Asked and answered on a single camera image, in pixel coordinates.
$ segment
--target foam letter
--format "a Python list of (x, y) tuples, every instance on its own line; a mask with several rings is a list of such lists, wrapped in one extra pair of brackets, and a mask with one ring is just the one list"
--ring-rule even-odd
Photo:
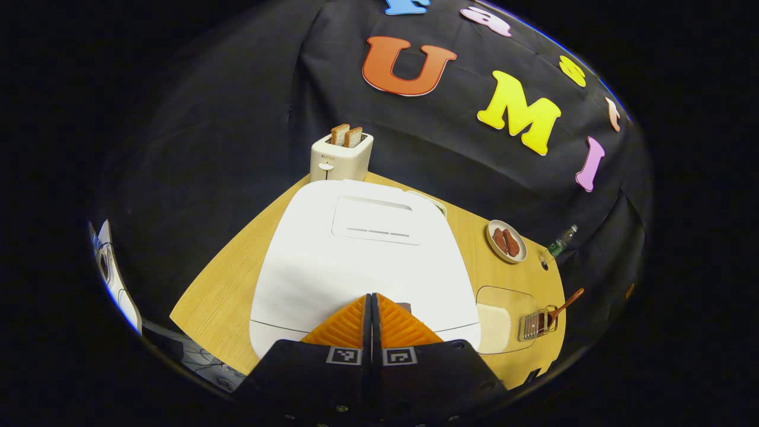
[(603, 150), (601, 144), (594, 140), (593, 137), (587, 137), (587, 158), (585, 159), (585, 165), (582, 166), (582, 170), (575, 174), (575, 181), (585, 191), (593, 191), (593, 178), (596, 177), (598, 171), (598, 163), (601, 163), (601, 157), (606, 156), (606, 151)]
[(491, 30), (495, 31), (496, 33), (502, 36), (506, 36), (506, 37), (512, 36), (509, 33), (509, 29), (511, 27), (503, 19), (497, 16), (494, 16), (492, 14), (489, 14), (482, 9), (475, 8), (474, 6), (469, 6), (469, 9), (462, 9), (461, 14), (473, 20), (474, 22), (477, 22), (482, 25), (487, 25)]
[(385, 9), (388, 15), (423, 14), (427, 10), (420, 8), (414, 3), (429, 6), (430, 0), (386, 0), (389, 8)]
[(509, 134), (513, 137), (524, 130), (530, 123), (530, 130), (522, 134), (522, 143), (541, 156), (548, 153), (548, 137), (553, 124), (562, 112), (555, 103), (547, 98), (540, 98), (527, 106), (524, 90), (519, 80), (504, 73), (493, 71), (496, 78), (496, 92), (487, 109), (477, 113), (477, 118), (496, 129), (503, 129), (503, 114), (509, 108)]
[(443, 69), (448, 61), (456, 59), (456, 54), (437, 46), (422, 46), (422, 52), (427, 54), (419, 77), (414, 80), (404, 80), (392, 73), (392, 66), (403, 49), (411, 46), (407, 40), (395, 37), (375, 36), (367, 42), (369, 48), (364, 61), (364, 80), (379, 90), (397, 93), (403, 96), (420, 96), (432, 92), (440, 81)]
[(585, 71), (582, 71), (579, 65), (564, 55), (561, 55), (559, 59), (561, 60), (559, 68), (564, 71), (564, 74), (568, 75), (578, 86), (585, 87)]
[(612, 100), (606, 97), (604, 97), (604, 99), (609, 103), (609, 120), (612, 122), (612, 128), (619, 132), (619, 123), (617, 122), (617, 119), (619, 119), (619, 111), (616, 110), (616, 105), (614, 105)]

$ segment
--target yellow letter m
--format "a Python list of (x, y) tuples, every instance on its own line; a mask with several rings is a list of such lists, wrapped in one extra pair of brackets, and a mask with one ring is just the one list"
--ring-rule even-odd
[(522, 143), (541, 156), (548, 153), (548, 137), (551, 135), (553, 123), (562, 112), (555, 103), (547, 98), (540, 98), (531, 106), (527, 106), (524, 90), (519, 80), (502, 72), (493, 71), (496, 78), (496, 92), (490, 100), (487, 109), (477, 113), (477, 118), (496, 129), (505, 125), (503, 115), (509, 108), (509, 134), (513, 137), (530, 123), (530, 130), (522, 134)]

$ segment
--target wooden table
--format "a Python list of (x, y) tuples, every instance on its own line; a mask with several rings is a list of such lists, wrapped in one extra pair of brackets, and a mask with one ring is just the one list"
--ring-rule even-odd
[[(404, 191), (413, 189), (371, 172), (364, 181)], [(258, 274), (285, 208), (295, 192), (308, 182), (306, 176), (250, 221), (198, 274), (171, 313), (171, 319), (190, 338), (244, 374), (253, 370), (259, 360), (248, 333)], [(530, 293), (540, 307), (564, 303), (558, 270), (544, 271), (537, 260), (543, 246), (524, 238), (528, 258), (519, 264), (507, 264), (488, 245), (484, 230), (489, 220), (431, 197), (448, 209), (448, 223), (475, 295), (482, 286), (496, 286)], [(524, 383), (537, 368), (539, 375), (543, 374), (562, 348), (566, 312), (559, 320), (556, 331), (538, 338), (531, 347), (513, 353), (482, 355), (483, 360), (509, 389)]]

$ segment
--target orange letter u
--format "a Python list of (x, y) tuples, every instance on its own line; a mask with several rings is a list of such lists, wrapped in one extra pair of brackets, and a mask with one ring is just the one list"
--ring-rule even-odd
[(398, 78), (392, 73), (392, 66), (403, 49), (411, 47), (407, 40), (395, 37), (375, 36), (367, 42), (371, 45), (364, 61), (364, 80), (379, 90), (403, 96), (420, 96), (432, 92), (448, 61), (456, 59), (456, 54), (437, 46), (422, 46), (427, 54), (419, 77), (414, 80)]

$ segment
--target small white plate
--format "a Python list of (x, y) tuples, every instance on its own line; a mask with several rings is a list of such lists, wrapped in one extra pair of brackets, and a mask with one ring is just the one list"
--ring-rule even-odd
[[(493, 234), (496, 232), (496, 228), (501, 230), (507, 229), (512, 234), (514, 240), (517, 241), (517, 244), (519, 245), (519, 253), (516, 257), (509, 256), (509, 254), (501, 251), (498, 245), (496, 245), (496, 241), (493, 240)], [(527, 257), (527, 246), (524, 244), (524, 240), (522, 240), (522, 237), (519, 235), (517, 230), (515, 230), (514, 227), (510, 226), (509, 224), (504, 223), (503, 221), (492, 220), (489, 224), (487, 224), (487, 227), (485, 227), (485, 234), (487, 235), (487, 241), (490, 243), (490, 247), (493, 248), (498, 256), (503, 258), (504, 261), (510, 262), (512, 264), (517, 264), (518, 262), (524, 261), (524, 259)]]

